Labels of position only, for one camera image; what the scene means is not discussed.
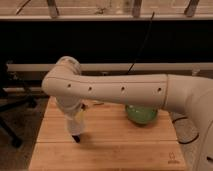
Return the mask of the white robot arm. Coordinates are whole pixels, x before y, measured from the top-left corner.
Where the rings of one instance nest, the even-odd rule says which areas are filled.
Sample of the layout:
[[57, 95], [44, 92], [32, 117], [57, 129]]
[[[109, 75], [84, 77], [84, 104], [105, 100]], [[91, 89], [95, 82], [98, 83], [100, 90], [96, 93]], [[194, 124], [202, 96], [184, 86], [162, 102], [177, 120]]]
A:
[[56, 99], [73, 136], [84, 132], [78, 117], [84, 99], [185, 114], [199, 131], [193, 171], [213, 171], [213, 79], [173, 74], [85, 76], [75, 58], [63, 56], [45, 75], [42, 89]]

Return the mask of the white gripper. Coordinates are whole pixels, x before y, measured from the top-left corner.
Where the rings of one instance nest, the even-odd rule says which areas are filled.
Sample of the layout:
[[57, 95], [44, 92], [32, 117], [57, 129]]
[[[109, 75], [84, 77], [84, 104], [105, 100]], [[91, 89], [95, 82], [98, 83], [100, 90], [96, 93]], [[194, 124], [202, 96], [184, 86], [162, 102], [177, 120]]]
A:
[[82, 103], [77, 104], [75, 106], [66, 107], [63, 110], [63, 113], [68, 120], [82, 121], [84, 117]]

